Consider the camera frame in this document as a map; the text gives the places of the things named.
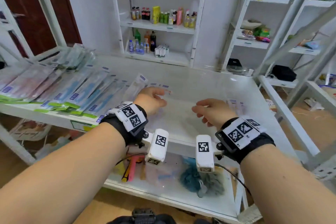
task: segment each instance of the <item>black case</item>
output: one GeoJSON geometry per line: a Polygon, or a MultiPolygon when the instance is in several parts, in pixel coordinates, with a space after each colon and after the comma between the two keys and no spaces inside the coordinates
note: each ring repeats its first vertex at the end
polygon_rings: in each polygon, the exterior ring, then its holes
{"type": "Polygon", "coordinates": [[[272,74],[282,81],[292,82],[296,79],[296,73],[286,66],[275,65],[272,69],[272,74]]]}

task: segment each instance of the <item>pink bottle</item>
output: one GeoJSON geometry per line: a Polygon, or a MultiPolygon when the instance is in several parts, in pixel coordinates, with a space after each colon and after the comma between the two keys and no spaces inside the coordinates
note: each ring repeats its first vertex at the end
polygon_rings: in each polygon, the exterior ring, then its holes
{"type": "Polygon", "coordinates": [[[182,24],[182,17],[183,17],[183,9],[179,7],[177,11],[177,16],[176,16],[176,24],[181,25],[182,24]]]}

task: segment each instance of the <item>hand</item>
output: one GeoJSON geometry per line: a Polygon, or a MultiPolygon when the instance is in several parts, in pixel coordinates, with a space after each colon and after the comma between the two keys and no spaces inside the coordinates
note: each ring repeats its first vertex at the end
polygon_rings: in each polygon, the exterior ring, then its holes
{"type": "Polygon", "coordinates": [[[237,117],[236,113],[229,108],[227,103],[214,98],[198,101],[191,109],[194,113],[197,113],[198,118],[204,116],[202,122],[207,123],[208,127],[215,126],[217,131],[229,119],[237,117]]]}
{"type": "Polygon", "coordinates": [[[166,100],[160,98],[165,90],[158,87],[148,87],[142,89],[136,97],[134,104],[141,106],[147,113],[147,116],[155,114],[160,107],[167,105],[166,100]]]}

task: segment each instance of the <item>person's left hand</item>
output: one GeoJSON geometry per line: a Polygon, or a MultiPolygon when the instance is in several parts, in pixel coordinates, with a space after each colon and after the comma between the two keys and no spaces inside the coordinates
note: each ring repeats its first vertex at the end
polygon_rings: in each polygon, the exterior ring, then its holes
{"type": "Polygon", "coordinates": [[[147,116],[150,116],[155,114],[160,107],[167,105],[166,100],[158,96],[163,96],[164,94],[164,89],[158,87],[147,87],[139,92],[133,103],[141,106],[146,111],[147,116]]]}

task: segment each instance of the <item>forearm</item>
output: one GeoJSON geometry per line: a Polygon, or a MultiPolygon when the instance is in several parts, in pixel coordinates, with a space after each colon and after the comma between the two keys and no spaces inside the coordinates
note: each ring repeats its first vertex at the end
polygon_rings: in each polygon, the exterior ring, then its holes
{"type": "Polygon", "coordinates": [[[275,146],[250,152],[241,172],[266,223],[335,222],[336,196],[275,146]]]}
{"type": "Polygon", "coordinates": [[[120,133],[102,123],[49,154],[0,190],[1,222],[72,223],[101,188],[124,149],[120,133]]]}

